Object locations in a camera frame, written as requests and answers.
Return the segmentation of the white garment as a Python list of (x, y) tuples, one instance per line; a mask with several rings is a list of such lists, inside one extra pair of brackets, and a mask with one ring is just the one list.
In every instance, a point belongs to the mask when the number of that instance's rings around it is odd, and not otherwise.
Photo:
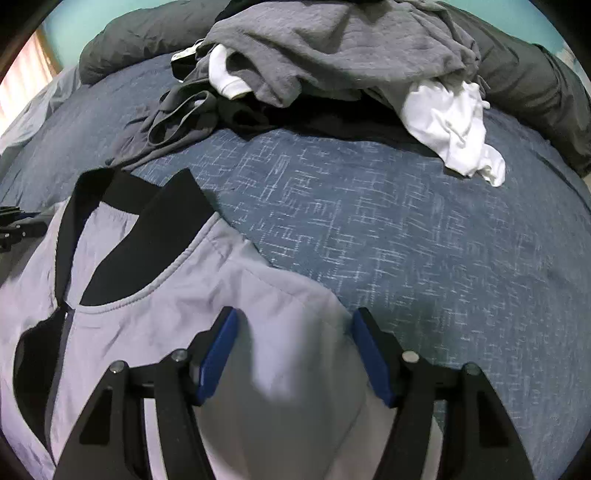
[(486, 143), (484, 112), (489, 102), (480, 86), (464, 82), (449, 89), (439, 81), (412, 84), (399, 111), (408, 132), (429, 147), (446, 168), (464, 176), (481, 175), (493, 187), (506, 178), (502, 154)]

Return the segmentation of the light grey blanket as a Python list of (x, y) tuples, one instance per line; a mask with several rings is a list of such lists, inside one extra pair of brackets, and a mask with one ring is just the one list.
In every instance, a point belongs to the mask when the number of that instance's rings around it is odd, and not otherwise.
[(1, 160), (8, 161), (81, 86), (78, 65), (60, 72), (21, 111), (1, 136)]

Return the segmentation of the dark grey rolled duvet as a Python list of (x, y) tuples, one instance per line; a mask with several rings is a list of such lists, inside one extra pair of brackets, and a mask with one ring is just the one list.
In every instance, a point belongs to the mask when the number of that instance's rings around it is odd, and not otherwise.
[[(111, 22), (83, 48), (82, 83), (93, 85), (130, 65), (190, 47), (240, 1), (173, 1)], [(541, 45), (525, 42), (448, 5), (453, 21), (480, 50), (487, 99), (538, 130), (578, 174), (590, 171), (590, 96), (579, 77)]]

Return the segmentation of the blue patterned bed sheet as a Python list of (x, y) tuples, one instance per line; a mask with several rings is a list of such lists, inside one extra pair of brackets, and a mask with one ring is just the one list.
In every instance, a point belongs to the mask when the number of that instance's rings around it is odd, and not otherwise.
[(486, 140), (507, 165), (499, 187), (452, 173), (415, 139), (284, 128), (250, 138), (217, 128), (141, 167), (110, 166), (125, 126), (176, 84), (157, 57), (78, 88), (16, 157), (2, 202), (39, 212), (47, 232), (86, 172), (163, 186), (189, 171), (270, 266), (332, 291), (349, 329), (365, 307), (431, 363), (479, 365), (533, 478), (560, 477), (590, 430), (590, 194), (560, 154), (490, 109)]

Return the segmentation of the grey black zip jacket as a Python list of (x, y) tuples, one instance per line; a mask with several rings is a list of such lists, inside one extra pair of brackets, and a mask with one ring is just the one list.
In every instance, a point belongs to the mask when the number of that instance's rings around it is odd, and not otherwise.
[(1, 258), (1, 430), (49, 479), (115, 361), (155, 363), (224, 307), (238, 338), (195, 415), (220, 479), (370, 479), (394, 411), (370, 389), (329, 289), (276, 269), (208, 202), (189, 171), (156, 186), (82, 174), (43, 238)]

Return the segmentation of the dark grey garment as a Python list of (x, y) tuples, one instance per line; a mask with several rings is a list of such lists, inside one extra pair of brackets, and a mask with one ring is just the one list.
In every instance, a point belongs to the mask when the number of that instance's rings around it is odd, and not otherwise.
[(125, 126), (108, 164), (134, 169), (222, 127), (409, 141), (410, 89), (456, 94), (479, 63), (474, 40), (431, 2), (260, 2), (173, 62), (177, 84)]

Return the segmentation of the pink window curtain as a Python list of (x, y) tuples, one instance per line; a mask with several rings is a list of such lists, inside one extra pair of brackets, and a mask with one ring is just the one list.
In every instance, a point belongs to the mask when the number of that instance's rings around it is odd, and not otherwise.
[(42, 27), (26, 41), (1, 82), (1, 133), (62, 70)]

